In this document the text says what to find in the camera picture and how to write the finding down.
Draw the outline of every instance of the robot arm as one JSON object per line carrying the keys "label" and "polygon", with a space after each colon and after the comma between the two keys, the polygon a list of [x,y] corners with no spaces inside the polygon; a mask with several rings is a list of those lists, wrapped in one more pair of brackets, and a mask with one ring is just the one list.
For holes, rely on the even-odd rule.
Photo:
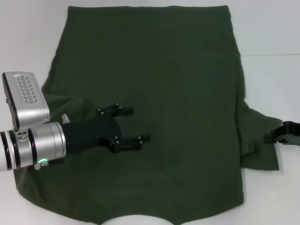
{"label": "robot arm", "polygon": [[281,127],[264,136],[265,143],[281,143],[300,146],[300,123],[286,121]]}
{"label": "robot arm", "polygon": [[0,132],[0,172],[35,165],[61,162],[71,153],[96,146],[111,152],[141,150],[150,135],[122,137],[116,116],[132,115],[132,107],[114,104],[98,108],[95,118],[80,123],[46,123],[50,120],[48,105],[33,73],[6,72],[2,75],[7,103],[14,129]]}

